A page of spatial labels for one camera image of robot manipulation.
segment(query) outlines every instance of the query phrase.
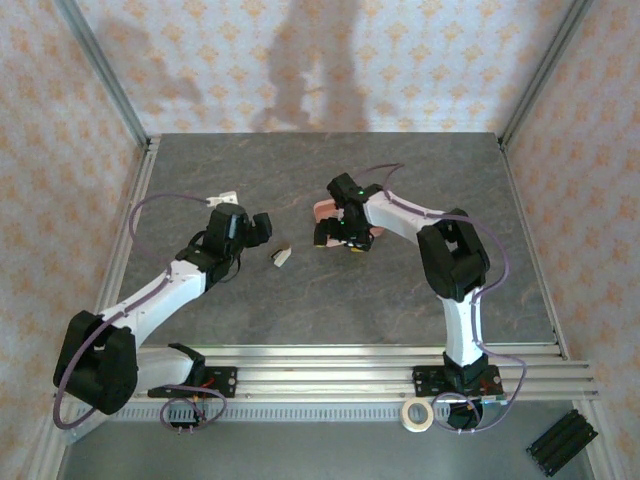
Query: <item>black mounting plate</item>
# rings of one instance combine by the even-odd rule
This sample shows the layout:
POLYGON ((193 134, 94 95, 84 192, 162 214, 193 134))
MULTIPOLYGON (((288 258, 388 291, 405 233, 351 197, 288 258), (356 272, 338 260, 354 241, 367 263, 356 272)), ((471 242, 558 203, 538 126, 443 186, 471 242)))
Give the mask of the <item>black mounting plate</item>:
MULTIPOLYGON (((236 388, 238 386, 238 368, 237 367, 209 367, 204 369, 204 384, 211 382, 206 388, 217 390, 225 398, 235 398, 236 388)), ((150 398, 190 398, 194 392, 186 392, 183 390, 171 390, 170 388, 158 387, 147 392, 150 398)), ((206 393, 198 393, 199 397, 212 397, 206 393)))
POLYGON ((419 365, 413 367, 413 386, 416 397, 435 397, 441 393, 457 392, 467 397, 502 397, 502 379, 495 365, 489 365, 464 391, 457 391, 445 378, 444 365, 419 365))

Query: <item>red wire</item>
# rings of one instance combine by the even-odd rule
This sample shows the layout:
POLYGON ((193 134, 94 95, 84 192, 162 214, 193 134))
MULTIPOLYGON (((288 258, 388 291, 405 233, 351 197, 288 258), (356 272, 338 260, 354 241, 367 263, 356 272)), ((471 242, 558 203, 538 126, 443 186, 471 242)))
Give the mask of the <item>red wire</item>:
POLYGON ((202 385, 200 385, 200 388, 207 388, 209 385, 211 385, 211 384, 212 384, 213 382, 215 382, 215 381, 216 381, 216 379, 215 379, 215 377, 214 377, 214 378, 212 378, 211 380, 209 380, 208 382, 203 383, 202 385))

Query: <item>gray marble surface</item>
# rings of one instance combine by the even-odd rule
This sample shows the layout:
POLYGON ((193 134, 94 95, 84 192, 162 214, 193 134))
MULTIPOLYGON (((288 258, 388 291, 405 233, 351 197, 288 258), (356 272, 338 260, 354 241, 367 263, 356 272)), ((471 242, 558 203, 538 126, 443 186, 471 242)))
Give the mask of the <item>gray marble surface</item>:
MULTIPOLYGON (((507 283, 483 298, 487 342, 552 342, 554 335, 493 134, 271 133, 179 134, 162 137, 147 194, 201 197, 236 190, 249 215, 266 211, 274 236, 246 250, 240 274, 186 305, 149 338, 212 344, 425 344, 446 339, 442 305, 428 287, 416 246, 390 232, 369 253, 313 246, 314 203, 326 185, 401 161, 390 189, 433 209, 466 210, 504 242, 512 265, 507 283), (293 253, 278 269, 269 255, 281 244, 293 253)), ((384 172, 362 183, 381 182, 384 172)), ((195 202, 160 200, 145 206, 140 241, 170 260, 208 223, 195 202)), ((503 266, 483 242, 493 281, 503 266)), ((134 251, 121 298, 149 282, 162 265, 134 251)))

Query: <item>black plastic part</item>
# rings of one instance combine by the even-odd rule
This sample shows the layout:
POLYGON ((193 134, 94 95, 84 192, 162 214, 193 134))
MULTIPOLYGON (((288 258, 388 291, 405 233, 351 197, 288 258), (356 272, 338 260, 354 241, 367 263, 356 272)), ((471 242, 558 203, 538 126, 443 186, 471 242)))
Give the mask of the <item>black plastic part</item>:
POLYGON ((221 258, 239 255, 247 243, 249 227, 249 216, 244 208, 221 203, 211 212, 202 237, 202 249, 221 258))
POLYGON ((197 233, 189 245, 176 255, 206 273, 205 292, 225 278, 231 265, 238 262, 245 248, 253 248, 269 241, 272 235, 269 214, 259 213, 249 221, 244 208, 221 203, 209 218, 207 229, 197 233))
MULTIPOLYGON (((449 214, 468 216, 459 208, 449 214)), ((489 257, 473 225, 440 220, 418 232, 418 246, 427 282, 442 298, 461 302, 471 290, 484 285, 489 257)))
POLYGON ((449 405, 450 413, 447 423, 455 429, 468 430, 470 428, 476 428, 482 421, 484 409, 480 400, 471 400, 471 403, 476 407, 480 421, 478 421, 473 409, 465 402, 449 405))
POLYGON ((358 229, 350 229, 348 221, 340 221, 337 218, 327 218, 316 224, 313 234, 313 243, 316 246, 327 244, 329 238, 340 240, 347 247, 357 248, 363 252, 368 252, 373 245, 374 236, 370 227, 365 226, 358 229))
POLYGON ((372 225, 367 221, 364 204, 372 195, 380 192, 382 187, 372 184, 359 186, 348 173, 343 173, 327 185, 336 208, 343 209, 343 216, 321 220, 314 231, 314 245, 326 245, 328 238, 345 242, 345 246, 369 251, 373 244, 372 225))
POLYGON ((254 225, 249 227, 247 237, 247 248, 257 247, 267 243, 271 238, 273 228, 268 213, 258 213, 253 216, 254 225))
POLYGON ((577 410, 571 410, 533 442, 527 452, 540 470, 547 477, 552 477, 597 435, 598 432, 577 410))
POLYGON ((471 365, 461 367, 449 358, 449 355, 442 354, 444 358, 444 375, 447 381, 453 385, 456 392, 464 390, 472 385, 489 367, 489 356, 483 353, 482 356, 471 365))
POLYGON ((169 425, 171 425, 173 428, 182 428, 183 430, 189 430, 189 427, 197 427, 200 425, 200 420, 201 418, 198 416, 197 413, 193 412, 193 421, 182 421, 182 422, 169 422, 169 425))
MULTIPOLYGON (((236 395, 236 382, 238 369, 236 367, 207 367, 204 355, 196 352, 181 343, 170 343, 169 348, 174 348, 193 360, 193 366, 187 379, 181 384, 187 387, 201 387, 207 384, 207 388, 218 390, 227 398, 236 395)), ((165 387, 153 388, 147 392, 151 398, 188 398, 193 397, 193 392, 184 390, 171 390, 165 387)), ((200 397, 207 397, 206 393, 197 393, 200 397)))
POLYGON ((412 378, 416 397, 433 397, 446 392, 456 392, 467 397, 504 395, 500 370, 495 365, 486 365, 479 375, 465 384, 452 383, 448 368, 450 367, 446 365, 413 367, 412 378))
MULTIPOLYGON (((53 374, 56 387, 75 353, 102 321, 102 316, 84 310, 71 319, 53 374)), ((128 328, 109 326, 80 358, 66 391, 111 415, 127 403, 137 383, 135 338, 128 328)))

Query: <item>aluminum frame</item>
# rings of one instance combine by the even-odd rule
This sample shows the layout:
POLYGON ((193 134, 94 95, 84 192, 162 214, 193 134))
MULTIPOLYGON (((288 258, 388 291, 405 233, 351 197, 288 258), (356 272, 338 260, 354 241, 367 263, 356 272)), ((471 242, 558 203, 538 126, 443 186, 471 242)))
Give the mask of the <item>aluminum frame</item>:
POLYGON ((55 0, 60 13, 66 20, 71 32, 76 37, 78 44, 84 51, 87 59, 93 66, 93 70, 109 93, 116 108, 122 115, 122 120, 127 125, 134 140, 141 149, 148 143, 147 133, 138 118, 138 115, 129 101, 129 97, 118 81, 118 77, 111 68, 100 44, 96 39, 87 20, 82 15, 82 10, 75 0, 55 0))
MULTIPOLYGON (((159 145, 160 138, 153 138, 140 162, 129 192, 128 206, 122 213, 120 230, 96 311, 117 301, 131 250, 127 218, 133 206, 146 194, 159 145)), ((527 241, 530 242, 526 225, 523 226, 527 241)), ((534 265, 538 268, 533 249, 532 255, 534 265)), ((556 330, 556 335, 562 345, 564 339, 559 329, 556 330)), ((605 432, 608 424, 589 362, 566 360, 562 348, 552 343, 496 344, 488 347, 496 353, 515 354, 527 361, 528 382, 523 386, 520 400, 573 401, 596 430, 610 439, 610 435, 605 432)), ((324 409, 340 405, 347 410, 360 408, 357 406, 361 405, 371 405, 374 409, 385 405, 400 405, 404 399, 414 395, 412 368, 415 365, 441 365, 444 346, 202 346, 195 349, 205 355, 209 365, 234 365, 241 369, 242 376, 239 377, 232 405, 235 409, 246 412, 244 416, 240 415, 240 420, 254 421, 256 417, 252 412, 264 410, 266 405, 274 404, 284 410, 299 408, 299 405, 319 405, 324 409)), ((520 375, 518 365, 504 360, 496 363, 501 369, 506 390, 512 391, 520 375)), ((124 407, 121 417, 128 421, 143 421, 149 417, 149 412, 157 412, 163 402, 160 399, 154 401, 145 395, 136 395, 124 407)), ((67 396, 63 402, 63 417, 74 416, 83 405, 67 396)), ((49 415, 27 478, 55 478, 66 446, 81 436, 82 433, 78 432, 72 438, 68 433, 57 430, 49 415)), ((588 447, 588 455, 596 480, 624 478, 620 476, 620 463, 610 440, 604 445, 593 442, 588 447)))
POLYGON ((549 315, 549 320, 551 321, 551 328, 553 329, 553 333, 556 336, 560 354, 565 359, 569 359, 569 349, 567 347, 567 341, 564 337, 564 333, 562 332, 562 326, 560 325, 560 321, 558 320, 558 313, 556 312, 556 307, 553 303, 551 292, 549 291, 549 286, 546 281, 544 270, 542 269, 542 265, 540 263, 538 249, 535 240, 533 239, 533 235, 531 234, 531 226, 529 224, 529 220, 524 214, 524 208, 522 207, 522 195, 520 194, 520 189, 518 188, 518 184, 515 181, 511 166, 509 165, 507 154, 502 151, 501 155, 502 163, 509 178, 509 185, 511 186, 511 192, 513 193, 516 210, 518 211, 518 217, 520 218, 520 223, 524 231, 525 240, 527 241, 527 246, 529 247, 529 254, 531 255, 533 268, 536 271, 536 277, 538 278, 538 283, 540 284, 540 289, 542 290, 542 298, 544 300, 545 306, 547 307, 547 314, 549 315))
POLYGON ((549 48, 542 57, 540 65, 536 69, 533 78, 530 80, 518 105, 511 114, 511 118, 507 122, 504 132, 500 136, 500 145, 503 151, 509 150, 513 139, 529 116, 533 105, 542 93, 547 81, 551 78, 552 73, 562 58, 562 54, 578 31, 592 3, 593 0, 574 0, 569 7, 567 15, 560 24, 558 33, 553 37, 549 48))

